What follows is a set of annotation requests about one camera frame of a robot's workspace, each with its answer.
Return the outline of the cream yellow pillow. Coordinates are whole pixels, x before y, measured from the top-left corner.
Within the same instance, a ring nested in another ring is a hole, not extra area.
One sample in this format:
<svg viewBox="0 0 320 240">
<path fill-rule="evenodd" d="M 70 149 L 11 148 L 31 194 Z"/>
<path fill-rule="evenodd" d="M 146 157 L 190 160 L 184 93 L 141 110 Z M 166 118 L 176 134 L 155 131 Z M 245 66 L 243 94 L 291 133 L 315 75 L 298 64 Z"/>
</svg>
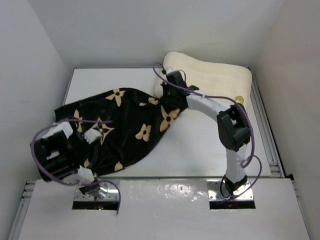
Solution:
<svg viewBox="0 0 320 240">
<path fill-rule="evenodd" d="M 250 109 L 252 73 L 243 66 L 197 60 L 181 52 L 166 54 L 158 66 L 181 70 L 188 86 L 194 85 L 209 96 L 223 96 L 236 100 L 242 97 L 242 105 Z"/>
</svg>

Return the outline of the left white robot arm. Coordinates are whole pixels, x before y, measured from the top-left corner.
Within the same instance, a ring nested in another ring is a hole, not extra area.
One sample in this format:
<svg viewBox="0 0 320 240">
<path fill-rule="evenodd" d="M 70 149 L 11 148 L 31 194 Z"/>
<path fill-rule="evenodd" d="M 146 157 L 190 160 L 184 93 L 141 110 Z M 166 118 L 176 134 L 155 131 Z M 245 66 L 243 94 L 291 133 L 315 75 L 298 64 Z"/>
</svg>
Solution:
<svg viewBox="0 0 320 240">
<path fill-rule="evenodd" d="M 55 123 L 41 138 L 35 136 L 30 148 L 42 179 L 77 186 L 95 199 L 105 198 L 108 185 L 89 169 L 90 147 L 101 138 L 95 129 L 78 132 L 72 121 Z"/>
</svg>

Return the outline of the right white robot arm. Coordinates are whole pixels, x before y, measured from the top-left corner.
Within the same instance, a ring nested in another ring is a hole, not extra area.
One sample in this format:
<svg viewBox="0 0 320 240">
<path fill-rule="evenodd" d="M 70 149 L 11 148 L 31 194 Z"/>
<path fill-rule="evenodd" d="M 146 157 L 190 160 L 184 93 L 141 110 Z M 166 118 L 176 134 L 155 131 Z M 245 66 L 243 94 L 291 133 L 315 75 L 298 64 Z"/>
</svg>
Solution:
<svg viewBox="0 0 320 240">
<path fill-rule="evenodd" d="M 253 157 L 245 157 L 247 145 L 251 143 L 252 150 L 255 146 L 253 128 L 244 106 L 221 96 L 221 99 L 233 103 L 225 104 L 218 101 L 216 96 L 200 92 L 198 87 L 188 87 L 179 70 L 163 69 L 161 73 L 164 75 L 159 77 L 163 80 L 163 87 L 173 87 L 186 98 L 189 109 L 201 112 L 216 122 L 219 140 L 226 150 L 227 166 L 222 181 L 229 195 L 225 198 L 236 198 L 234 193 L 247 183 L 245 168 Z"/>
</svg>

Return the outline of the black floral pillowcase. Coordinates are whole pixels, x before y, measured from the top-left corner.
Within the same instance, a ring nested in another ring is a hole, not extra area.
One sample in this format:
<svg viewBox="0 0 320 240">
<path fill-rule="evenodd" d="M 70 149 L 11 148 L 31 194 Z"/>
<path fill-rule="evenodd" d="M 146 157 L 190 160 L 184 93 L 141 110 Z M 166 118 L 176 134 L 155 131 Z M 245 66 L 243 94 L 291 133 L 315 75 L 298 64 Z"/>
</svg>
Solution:
<svg viewBox="0 0 320 240">
<path fill-rule="evenodd" d="M 115 88 L 57 108 L 55 119 L 77 119 L 81 134 L 94 129 L 101 138 L 85 147 L 79 164 L 99 176 L 124 170 L 145 158 L 186 108 L 186 96 L 165 86 L 156 98 L 135 88 Z"/>
</svg>

